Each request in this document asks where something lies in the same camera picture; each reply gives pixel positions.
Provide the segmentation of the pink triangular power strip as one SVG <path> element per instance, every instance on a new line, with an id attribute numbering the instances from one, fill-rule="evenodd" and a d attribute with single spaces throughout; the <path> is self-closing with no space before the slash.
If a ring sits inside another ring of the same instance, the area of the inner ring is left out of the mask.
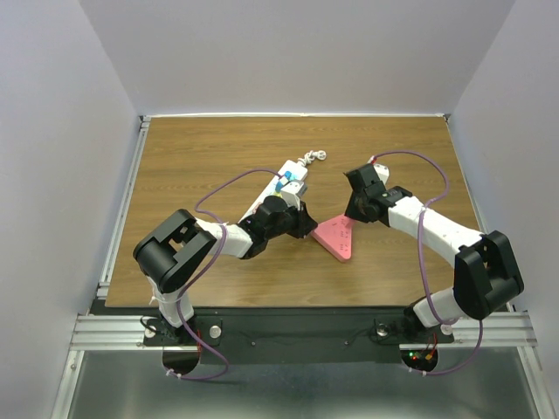
<path id="1" fill-rule="evenodd" d="M 318 224 L 311 236 L 338 261 L 345 263 L 352 256 L 354 220 L 339 215 Z"/>

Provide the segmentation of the blue square plug adapter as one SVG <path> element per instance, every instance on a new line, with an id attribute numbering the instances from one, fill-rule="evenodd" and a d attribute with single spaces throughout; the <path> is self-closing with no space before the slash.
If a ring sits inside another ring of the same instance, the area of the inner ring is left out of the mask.
<path id="1" fill-rule="evenodd" d="M 298 182 L 299 180 L 296 174 L 293 174 L 291 171 L 286 171 L 279 177 L 279 180 L 275 184 L 274 191 L 279 193 L 290 182 Z"/>

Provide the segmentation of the white multicolour power strip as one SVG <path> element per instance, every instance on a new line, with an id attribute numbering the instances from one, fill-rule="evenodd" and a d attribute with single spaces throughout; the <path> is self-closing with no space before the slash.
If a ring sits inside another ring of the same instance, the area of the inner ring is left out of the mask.
<path id="1" fill-rule="evenodd" d="M 275 175 L 272 180 L 267 183 L 264 189 L 260 192 L 255 201 L 250 205 L 249 209 L 241 216 L 241 219 L 249 216 L 254 210 L 264 202 L 268 196 L 279 196 L 281 188 L 289 181 L 304 181 L 307 177 L 308 169 L 298 162 L 286 160 L 279 170 L 281 177 Z"/>

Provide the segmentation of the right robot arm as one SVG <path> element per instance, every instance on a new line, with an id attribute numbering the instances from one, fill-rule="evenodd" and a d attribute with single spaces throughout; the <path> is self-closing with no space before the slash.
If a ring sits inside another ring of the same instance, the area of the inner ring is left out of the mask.
<path id="1" fill-rule="evenodd" d="M 422 340 L 433 327 L 468 317 L 483 320 L 523 293 L 525 285 L 508 237 L 482 233 L 440 215 L 407 189 L 386 188 L 375 165 L 346 173 L 351 196 L 345 215 L 357 222 L 380 222 L 415 238 L 418 254 L 429 248 L 453 268 L 452 286 L 408 306 L 404 335 Z"/>

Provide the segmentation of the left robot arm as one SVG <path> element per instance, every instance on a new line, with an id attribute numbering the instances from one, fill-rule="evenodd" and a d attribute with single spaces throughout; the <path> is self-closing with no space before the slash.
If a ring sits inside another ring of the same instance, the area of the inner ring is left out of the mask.
<path id="1" fill-rule="evenodd" d="M 154 332 L 176 344 L 193 337 L 194 309 L 187 288 L 191 279 L 209 270 L 199 267 L 206 257 L 255 258 L 270 240 L 282 235 L 302 239 L 317 227 L 304 202 L 290 204 L 280 196 L 266 197 L 235 224 L 209 223 L 186 209 L 177 210 L 133 250 L 158 302 L 160 324 Z"/>

